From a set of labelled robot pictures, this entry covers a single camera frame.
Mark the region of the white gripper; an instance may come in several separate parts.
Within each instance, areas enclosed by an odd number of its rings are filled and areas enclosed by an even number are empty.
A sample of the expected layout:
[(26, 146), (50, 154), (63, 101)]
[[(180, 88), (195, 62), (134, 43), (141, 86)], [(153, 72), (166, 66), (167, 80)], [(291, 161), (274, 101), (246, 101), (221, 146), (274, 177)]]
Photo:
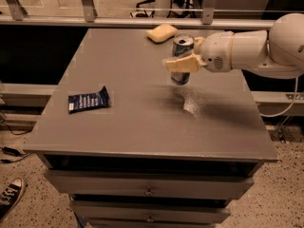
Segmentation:
[[(194, 52), (201, 54), (205, 68), (211, 72), (231, 71), (231, 48), (234, 33), (232, 31), (217, 32), (208, 36), (194, 38)], [(200, 56), (194, 53), (185, 57), (165, 59), (162, 64), (170, 72), (193, 73), (203, 67)]]

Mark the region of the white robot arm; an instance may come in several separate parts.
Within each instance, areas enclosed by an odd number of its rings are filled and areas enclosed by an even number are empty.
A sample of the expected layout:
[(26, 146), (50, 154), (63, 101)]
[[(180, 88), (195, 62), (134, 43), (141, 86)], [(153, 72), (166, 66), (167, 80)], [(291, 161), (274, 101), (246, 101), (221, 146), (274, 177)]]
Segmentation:
[(304, 15), (291, 13), (271, 28), (224, 31), (203, 38), (199, 47), (162, 64), (171, 72), (195, 73), (201, 68), (223, 73), (241, 69), (255, 75), (293, 79), (304, 74)]

